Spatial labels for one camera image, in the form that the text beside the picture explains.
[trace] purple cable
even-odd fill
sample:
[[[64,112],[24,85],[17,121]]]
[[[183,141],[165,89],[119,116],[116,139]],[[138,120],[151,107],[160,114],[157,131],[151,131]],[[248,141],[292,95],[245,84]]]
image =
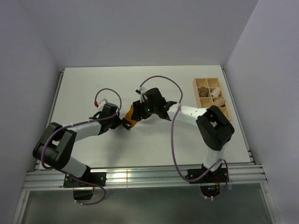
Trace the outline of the purple cable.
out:
[[[178,103],[181,104],[182,99],[183,99],[183,91],[182,91],[181,87],[179,87],[179,85],[178,85],[175,81],[173,81],[172,79],[170,79],[170,78],[168,78],[168,77],[165,77],[165,76],[152,76],[152,77],[149,77],[149,78],[145,79],[145,80],[141,83],[140,86],[143,86],[148,80],[150,80],[150,79],[152,79],[152,78],[156,78],[156,77],[159,77],[159,78],[165,78],[165,79],[171,81],[172,83],[174,83],[174,84],[178,87],[178,89],[179,89],[179,91],[180,91],[180,93],[181,93],[181,98],[179,99]],[[216,162],[215,162],[209,169],[207,169],[207,170],[206,170],[202,175],[200,175],[198,178],[196,178],[196,179],[192,179],[192,180],[189,180],[189,179],[185,178],[185,176],[184,176],[184,175],[181,173],[181,171],[179,170],[179,167],[178,167],[178,164],[177,164],[177,160],[176,160],[176,157],[175,157],[175,154],[174,154],[174,141],[173,141],[174,122],[175,122],[175,119],[176,119],[176,117],[177,117],[179,111],[180,111],[180,106],[178,107],[178,110],[177,110],[177,112],[174,114],[173,119],[172,119],[172,121],[171,121],[171,153],[172,153],[172,159],[173,159],[174,166],[175,166],[175,168],[176,168],[176,170],[177,170],[177,173],[180,175],[181,178],[183,178],[185,181],[188,181],[188,182],[196,182],[196,181],[200,180],[202,177],[204,177],[204,176],[205,176],[205,175],[206,175],[206,174],[207,174],[207,173],[208,173],[214,166],[216,166],[219,162],[221,162],[222,159],[217,160],[217,161],[216,161]],[[228,174],[228,164],[226,163],[226,161],[225,161],[224,159],[223,159],[223,161],[224,161],[225,164],[226,164],[227,174]],[[227,175],[227,181],[226,181],[226,183],[225,183],[225,188],[226,188],[227,184],[228,184],[228,175]]]
[[[87,123],[93,123],[93,122],[98,122],[98,121],[102,121],[102,120],[111,119],[111,118],[113,118],[114,116],[116,116],[116,115],[120,112],[120,110],[121,110],[121,105],[122,105],[121,97],[120,97],[120,95],[119,95],[116,91],[114,91],[114,90],[112,90],[112,89],[104,88],[104,89],[99,90],[99,91],[97,92],[96,96],[95,96],[95,100],[94,100],[94,101],[97,101],[97,96],[98,96],[98,94],[99,94],[100,92],[104,91],[104,90],[112,91],[112,92],[114,92],[114,93],[118,96],[118,98],[119,98],[119,100],[120,100],[120,108],[118,109],[118,111],[117,111],[115,114],[113,114],[113,115],[111,115],[111,116],[109,116],[109,117],[106,117],[106,118],[95,119],[95,120],[89,120],[89,121],[83,121],[83,122],[76,123],[76,124],[74,124],[74,125],[66,125],[66,126],[63,126],[63,127],[59,128],[59,129],[57,129],[57,130],[56,130],[56,131],[55,131],[55,132],[48,138],[48,140],[46,141],[46,143],[45,143],[45,145],[44,145],[44,147],[43,147],[43,150],[42,150],[41,164],[42,164],[42,166],[43,166],[45,169],[52,169],[51,167],[47,167],[47,166],[45,165],[45,163],[44,163],[44,156],[45,156],[45,151],[46,151],[46,149],[47,149],[47,146],[49,145],[49,143],[52,141],[53,137],[54,137],[58,132],[60,132],[60,131],[62,131],[62,130],[64,130],[64,129],[70,128],[70,127],[77,127],[77,126],[84,125],[84,124],[87,124]],[[102,186],[97,185],[97,184],[93,184],[93,183],[88,183],[88,182],[82,181],[82,180],[80,180],[80,179],[74,177],[73,175],[71,175],[71,177],[72,177],[74,180],[76,180],[76,181],[78,181],[78,182],[80,182],[80,183],[87,184],[87,185],[90,185],[90,186],[93,186],[93,187],[99,187],[99,188],[101,188],[101,189],[104,191],[104,195],[103,195],[103,197],[102,197],[100,200],[96,201],[96,202],[93,202],[93,203],[81,203],[81,202],[78,202],[78,203],[83,204],[83,205],[93,205],[93,204],[100,203],[101,201],[104,200],[104,198],[105,198],[105,196],[106,196],[106,190],[105,190]]]

